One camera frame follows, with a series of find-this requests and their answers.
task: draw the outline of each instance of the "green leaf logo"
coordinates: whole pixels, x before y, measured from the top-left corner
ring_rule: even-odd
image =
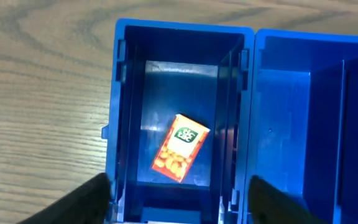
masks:
[[[190,128],[180,128],[176,133],[175,133],[175,137],[190,143],[192,141],[194,141],[194,139],[196,139],[198,133],[191,130]]]

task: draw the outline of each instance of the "empty blue bin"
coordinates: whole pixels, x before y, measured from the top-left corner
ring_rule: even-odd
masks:
[[[120,19],[107,222],[251,223],[259,175],[358,222],[358,37]],[[151,169],[176,114],[211,131],[181,184]]]

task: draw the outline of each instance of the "tic tac logo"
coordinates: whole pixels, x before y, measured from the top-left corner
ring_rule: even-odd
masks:
[[[196,139],[198,133],[191,130],[190,128],[180,128],[176,133],[175,133],[175,137],[190,143],[192,141],[194,141],[194,139]]]

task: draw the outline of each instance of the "wood grain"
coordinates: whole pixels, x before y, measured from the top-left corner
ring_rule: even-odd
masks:
[[[358,0],[1,0],[0,223],[104,170],[120,17],[358,34]]]

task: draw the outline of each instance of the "orange tic tac pack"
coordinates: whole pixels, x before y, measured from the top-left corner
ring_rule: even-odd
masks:
[[[177,114],[155,156],[153,170],[182,182],[208,133],[208,128]]]

